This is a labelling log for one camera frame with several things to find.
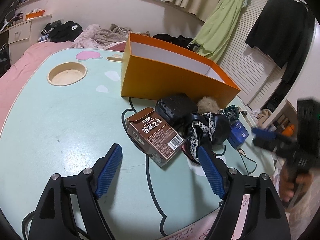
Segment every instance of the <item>barcode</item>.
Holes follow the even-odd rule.
[[[178,148],[179,144],[183,142],[183,138],[180,135],[176,135],[172,138],[170,142],[168,142],[168,145],[172,148],[172,150],[175,150]]]

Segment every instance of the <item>light green cloth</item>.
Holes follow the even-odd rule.
[[[220,0],[191,43],[200,45],[198,54],[217,62],[225,51],[238,21],[244,0]]]

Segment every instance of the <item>tabletop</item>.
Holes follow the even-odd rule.
[[[87,75],[77,83],[58,87],[47,82],[49,71],[64,62],[81,64]],[[120,96],[121,63],[107,57],[121,52],[72,48],[45,60],[14,103],[0,135],[0,207],[21,235],[23,218],[35,210],[53,173],[63,177],[92,167],[113,143],[121,145],[123,160],[105,196],[99,200],[104,217],[117,239],[159,239],[199,220],[219,207],[201,166],[182,153],[160,168],[129,139],[123,121],[155,101]],[[243,106],[236,97],[230,105]],[[226,140],[213,150],[228,167],[251,176],[274,172],[270,153],[252,145],[250,127],[241,145],[248,158]],[[76,196],[76,223],[84,228]]]

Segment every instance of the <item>patterned pink fabric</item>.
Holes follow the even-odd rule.
[[[72,45],[70,41],[36,43],[0,78],[0,134],[11,106],[32,74],[47,57]]]
[[[238,222],[233,232],[231,240],[239,239],[244,227],[245,217],[248,211],[250,195],[244,195],[242,199],[241,210],[238,218]],[[215,221],[218,215],[219,209],[213,211],[204,218],[198,220],[197,222],[187,226],[186,228],[181,229],[180,231],[173,233],[169,236],[161,238],[161,240],[205,240],[207,237],[210,228],[212,227],[213,222]]]

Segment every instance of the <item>open orange box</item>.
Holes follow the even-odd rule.
[[[225,108],[238,86],[213,61],[177,45],[130,33],[121,67],[121,96],[159,100],[185,93],[215,98]]]

